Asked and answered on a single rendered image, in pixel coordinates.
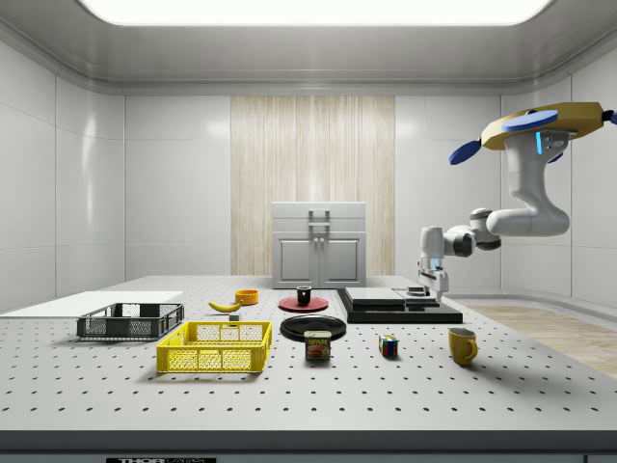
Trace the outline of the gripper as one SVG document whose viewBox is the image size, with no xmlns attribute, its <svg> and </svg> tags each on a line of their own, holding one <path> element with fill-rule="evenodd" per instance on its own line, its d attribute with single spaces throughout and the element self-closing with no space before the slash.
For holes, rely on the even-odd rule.
<svg viewBox="0 0 617 463">
<path fill-rule="evenodd" d="M 419 267 L 417 281 L 429 291 L 435 292 L 435 298 L 438 303 L 441 302 L 443 294 L 449 291 L 447 272 L 440 267 L 437 269 L 423 269 Z"/>
</svg>

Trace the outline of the yellow basket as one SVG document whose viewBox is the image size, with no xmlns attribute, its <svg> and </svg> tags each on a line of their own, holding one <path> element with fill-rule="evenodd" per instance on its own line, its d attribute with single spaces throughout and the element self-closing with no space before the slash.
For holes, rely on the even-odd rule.
<svg viewBox="0 0 617 463">
<path fill-rule="evenodd" d="M 270 321 L 187 321 L 156 345 L 159 372 L 261 372 Z"/>
</svg>

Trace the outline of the flat-sided can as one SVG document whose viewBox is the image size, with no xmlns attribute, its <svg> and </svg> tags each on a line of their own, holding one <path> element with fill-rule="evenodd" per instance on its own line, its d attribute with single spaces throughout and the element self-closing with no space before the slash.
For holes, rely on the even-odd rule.
<svg viewBox="0 0 617 463">
<path fill-rule="evenodd" d="M 329 360 L 331 358 L 332 333 L 324 330 L 305 331 L 304 340 L 307 360 Z"/>
</svg>

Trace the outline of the white cabinet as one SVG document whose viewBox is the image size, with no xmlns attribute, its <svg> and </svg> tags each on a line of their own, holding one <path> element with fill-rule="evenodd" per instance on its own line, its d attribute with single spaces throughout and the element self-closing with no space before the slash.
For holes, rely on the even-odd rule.
<svg viewBox="0 0 617 463">
<path fill-rule="evenodd" d="M 272 286 L 365 286 L 365 207 L 365 202 L 273 202 Z"/>
</svg>

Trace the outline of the white board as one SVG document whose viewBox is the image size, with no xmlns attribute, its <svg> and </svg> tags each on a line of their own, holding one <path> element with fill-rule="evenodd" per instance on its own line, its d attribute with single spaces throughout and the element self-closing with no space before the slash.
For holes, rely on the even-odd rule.
<svg viewBox="0 0 617 463">
<path fill-rule="evenodd" d="M 181 294 L 182 291 L 86 291 L 2 313 L 0 317 L 79 317 L 114 303 L 164 303 Z"/>
</svg>

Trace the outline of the yellow mug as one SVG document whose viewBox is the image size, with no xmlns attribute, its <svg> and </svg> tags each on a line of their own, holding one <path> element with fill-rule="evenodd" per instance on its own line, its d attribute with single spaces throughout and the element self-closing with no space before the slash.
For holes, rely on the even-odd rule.
<svg viewBox="0 0 617 463">
<path fill-rule="evenodd" d="M 460 366 L 468 366 L 478 353 L 476 335 L 465 328 L 450 328 L 448 342 L 452 360 Z"/>
</svg>

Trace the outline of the red plate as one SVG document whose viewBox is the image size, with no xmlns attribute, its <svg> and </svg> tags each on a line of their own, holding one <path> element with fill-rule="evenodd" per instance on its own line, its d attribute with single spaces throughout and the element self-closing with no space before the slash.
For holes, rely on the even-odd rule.
<svg viewBox="0 0 617 463">
<path fill-rule="evenodd" d="M 320 297 L 311 297 L 310 301 L 302 305 L 297 297 L 288 297 L 279 302 L 279 308 L 292 313 L 315 313 L 324 311 L 329 307 L 329 302 Z"/>
</svg>

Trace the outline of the black plate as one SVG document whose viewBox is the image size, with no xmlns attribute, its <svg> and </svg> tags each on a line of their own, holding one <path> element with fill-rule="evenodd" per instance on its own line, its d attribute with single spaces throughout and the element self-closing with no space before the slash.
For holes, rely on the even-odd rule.
<svg viewBox="0 0 617 463">
<path fill-rule="evenodd" d="M 303 341 L 305 331 L 329 331 L 332 340 L 337 340 L 345 335 L 346 324 L 339 318 L 318 314 L 293 316 L 281 323 L 281 333 L 288 339 Z"/>
</svg>

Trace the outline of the dark grey basket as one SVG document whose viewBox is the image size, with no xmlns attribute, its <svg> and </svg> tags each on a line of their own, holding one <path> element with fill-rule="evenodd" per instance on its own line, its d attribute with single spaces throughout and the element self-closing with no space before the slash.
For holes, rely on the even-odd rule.
<svg viewBox="0 0 617 463">
<path fill-rule="evenodd" d="M 182 304 L 115 303 L 81 315 L 77 336 L 83 339 L 159 339 L 184 318 Z"/>
</svg>

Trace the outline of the black stove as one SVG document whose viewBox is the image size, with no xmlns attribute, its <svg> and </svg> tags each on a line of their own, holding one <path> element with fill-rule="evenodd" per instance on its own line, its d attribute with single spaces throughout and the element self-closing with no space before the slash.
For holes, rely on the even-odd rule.
<svg viewBox="0 0 617 463">
<path fill-rule="evenodd" d="M 425 307 L 419 311 L 410 311 L 406 308 L 404 311 L 364 310 L 362 306 L 355 307 L 351 299 L 346 295 L 344 289 L 337 290 L 338 296 L 347 312 L 348 323 L 462 323 L 464 321 L 463 314 L 446 305 L 439 307 Z"/>
</svg>

